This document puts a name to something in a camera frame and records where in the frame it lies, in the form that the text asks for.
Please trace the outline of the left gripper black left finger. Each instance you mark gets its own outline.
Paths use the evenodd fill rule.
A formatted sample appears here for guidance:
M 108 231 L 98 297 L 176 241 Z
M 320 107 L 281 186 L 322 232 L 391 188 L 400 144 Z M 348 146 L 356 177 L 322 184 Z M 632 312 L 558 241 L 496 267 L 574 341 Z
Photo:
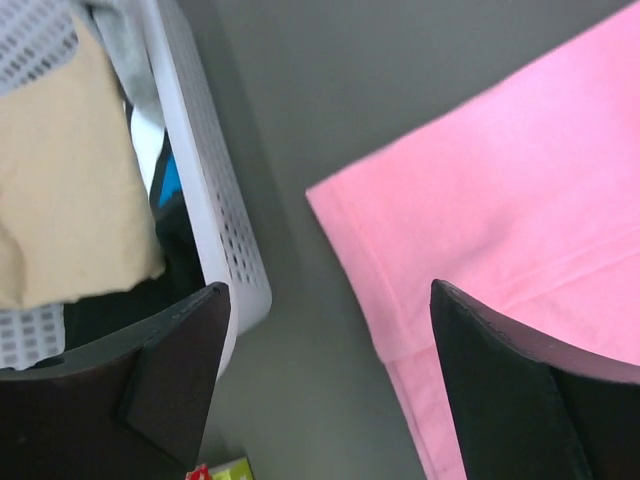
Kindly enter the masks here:
M 5 479 L 182 479 L 201 447 L 230 321 L 228 287 L 48 364 L 1 374 Z

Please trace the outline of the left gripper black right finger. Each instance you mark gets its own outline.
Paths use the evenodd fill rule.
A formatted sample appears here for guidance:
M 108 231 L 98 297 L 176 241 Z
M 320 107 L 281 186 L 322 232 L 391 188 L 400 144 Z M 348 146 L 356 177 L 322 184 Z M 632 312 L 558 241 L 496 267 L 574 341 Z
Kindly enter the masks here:
M 431 285 L 431 322 L 470 479 L 636 479 L 639 368 Z

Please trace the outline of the light pink t shirt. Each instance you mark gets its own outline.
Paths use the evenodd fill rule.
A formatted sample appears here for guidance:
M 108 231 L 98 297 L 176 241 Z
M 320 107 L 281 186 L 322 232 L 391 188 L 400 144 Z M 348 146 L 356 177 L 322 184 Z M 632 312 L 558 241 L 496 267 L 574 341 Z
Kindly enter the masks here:
M 306 196 L 425 475 L 464 478 L 434 280 L 569 344 L 639 360 L 638 5 Z

